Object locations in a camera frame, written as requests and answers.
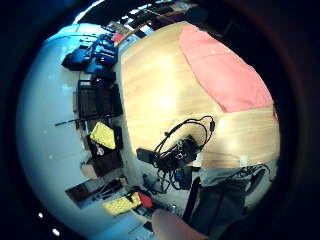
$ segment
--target black bag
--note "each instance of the black bag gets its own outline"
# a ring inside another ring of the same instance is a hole
[[[215,227],[230,225],[243,217],[249,180],[225,180],[199,188],[200,202],[189,225],[204,235]]]

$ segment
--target pink fabric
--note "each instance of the pink fabric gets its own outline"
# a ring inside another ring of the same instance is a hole
[[[209,34],[188,25],[183,28],[179,42],[198,82],[224,112],[273,104],[254,68]]]

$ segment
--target desk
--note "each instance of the desk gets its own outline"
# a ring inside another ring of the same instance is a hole
[[[256,165],[279,156],[280,134],[273,106],[224,113],[198,84],[179,47],[186,22],[161,28],[122,54],[121,81],[124,113],[131,150],[154,149],[163,133],[183,120],[213,116],[216,130],[199,155],[206,168],[237,168]],[[185,125],[170,139],[191,134],[198,143],[204,132]]]

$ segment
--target black cable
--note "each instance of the black cable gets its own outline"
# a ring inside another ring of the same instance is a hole
[[[203,119],[205,118],[210,118],[210,125],[209,125],[209,131],[210,131],[210,135],[208,136],[208,130],[206,128],[206,126],[202,123],[200,123]],[[176,126],[174,126],[169,132],[165,132],[165,138],[155,147],[154,149],[154,161],[152,162],[152,165],[155,168],[158,168],[157,166],[157,162],[159,161],[159,159],[163,158],[164,156],[166,156],[167,154],[170,154],[170,152],[172,152],[177,146],[174,145],[171,148],[169,148],[168,150],[161,152],[163,146],[165,145],[166,141],[168,140],[168,138],[170,138],[170,136],[175,133],[178,129],[180,129],[183,125],[186,124],[195,124],[198,126],[201,126],[202,129],[205,132],[205,140],[203,141],[203,143],[199,146],[199,151],[201,151],[203,149],[203,147],[210,141],[213,131],[214,131],[214,127],[215,127],[215,123],[213,120],[212,116],[209,115],[205,115],[199,119],[196,118],[188,118],[186,120],[184,120],[183,122],[177,124]],[[180,187],[176,186],[176,180],[175,180],[175,175],[177,174],[177,169],[175,170],[171,170],[168,172],[168,179],[166,179],[167,173],[163,172],[162,176],[160,176],[160,172],[162,172],[159,168],[158,168],[158,172],[157,175],[160,179],[160,186],[161,186],[161,193],[165,194],[167,193],[168,188],[170,187],[170,185],[175,189],[175,190],[181,190]]]

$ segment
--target black electronic device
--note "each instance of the black electronic device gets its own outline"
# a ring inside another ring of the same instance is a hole
[[[177,140],[171,149],[157,158],[156,164],[161,171],[167,173],[196,160],[199,152],[199,146],[189,135],[184,139]]]
[[[174,180],[182,190],[189,190],[192,184],[192,167],[182,166],[174,172]]]
[[[87,49],[80,46],[72,53],[67,54],[61,65],[71,71],[82,71],[88,65],[89,60],[90,57],[87,56]]]
[[[107,69],[104,66],[95,68],[92,75],[92,81],[104,81],[106,84],[113,84],[116,80],[116,73]]]
[[[152,164],[156,160],[154,151],[138,148],[136,152],[137,158],[143,162]]]

